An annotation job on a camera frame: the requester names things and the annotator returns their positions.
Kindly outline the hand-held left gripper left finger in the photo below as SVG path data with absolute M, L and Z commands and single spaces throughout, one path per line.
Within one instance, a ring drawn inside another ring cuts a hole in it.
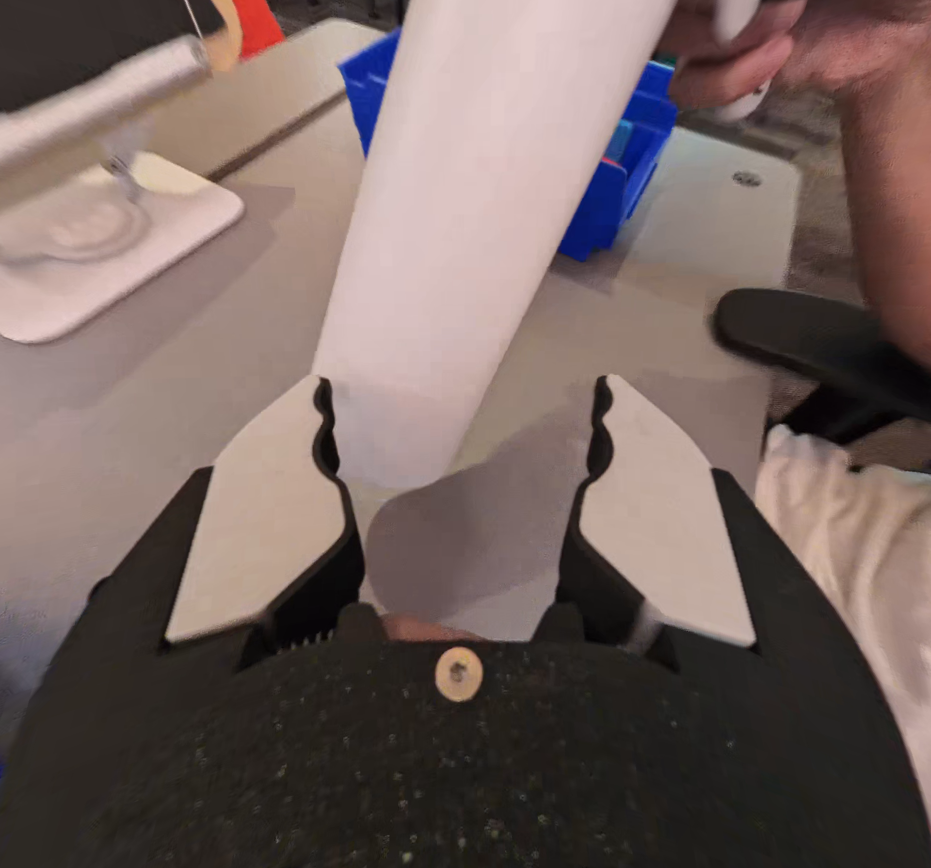
M 188 643 L 259 627 L 273 644 L 320 641 L 354 604 L 364 556 L 338 477 L 332 387 L 310 375 L 217 456 L 165 632 Z

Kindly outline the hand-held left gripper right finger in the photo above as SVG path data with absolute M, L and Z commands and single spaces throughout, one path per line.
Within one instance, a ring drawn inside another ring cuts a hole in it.
M 667 629 L 756 642 L 713 468 L 616 374 L 593 391 L 587 474 L 563 538 L 555 603 L 587 642 L 645 654 Z

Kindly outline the blue plastic bin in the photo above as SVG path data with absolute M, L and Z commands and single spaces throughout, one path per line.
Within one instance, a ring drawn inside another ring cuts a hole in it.
M 396 29 L 338 66 L 364 155 L 369 152 L 400 37 Z M 669 98 L 672 76 L 672 64 L 646 64 L 621 117 L 634 125 L 624 152 L 627 174 L 598 166 L 562 238 L 561 255 L 585 261 L 596 251 L 611 248 L 634 215 L 677 122 L 678 108 Z

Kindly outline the white bottle black cap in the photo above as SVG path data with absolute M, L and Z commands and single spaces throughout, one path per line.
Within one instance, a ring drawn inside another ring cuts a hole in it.
M 313 372 L 343 477 L 453 461 L 677 0 L 410 0 Z

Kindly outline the person's right hand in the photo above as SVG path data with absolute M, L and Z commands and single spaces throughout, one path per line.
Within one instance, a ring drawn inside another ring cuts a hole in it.
M 714 0 L 680 0 L 660 50 L 676 59 L 669 85 L 681 109 L 728 106 L 768 83 L 843 94 L 929 50 L 930 0 L 775 0 L 721 44 Z

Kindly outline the person's white shirt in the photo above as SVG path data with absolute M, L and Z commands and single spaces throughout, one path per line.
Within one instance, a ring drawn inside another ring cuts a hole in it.
M 930 809 L 930 477 L 872 465 L 783 425 L 755 503 L 850 629 L 896 718 Z

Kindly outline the black office chair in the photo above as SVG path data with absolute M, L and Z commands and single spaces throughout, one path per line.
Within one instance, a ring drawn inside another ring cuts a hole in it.
M 726 292 L 708 317 L 714 342 L 747 362 L 816 386 L 765 433 L 784 426 L 847 447 L 897 422 L 930 423 L 930 372 L 861 306 L 783 289 Z

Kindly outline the wooden book stand white base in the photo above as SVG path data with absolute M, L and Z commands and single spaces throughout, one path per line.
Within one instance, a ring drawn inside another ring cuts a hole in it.
M 157 108 L 231 69 L 242 30 L 181 36 L 1 115 L 1 331 L 69 335 L 239 222 L 242 199 L 150 152 Z

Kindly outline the black sheet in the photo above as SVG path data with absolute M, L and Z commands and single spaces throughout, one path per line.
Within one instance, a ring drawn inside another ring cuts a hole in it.
M 14 113 L 150 48 L 224 26 L 212 0 L 1 0 L 1 110 Z

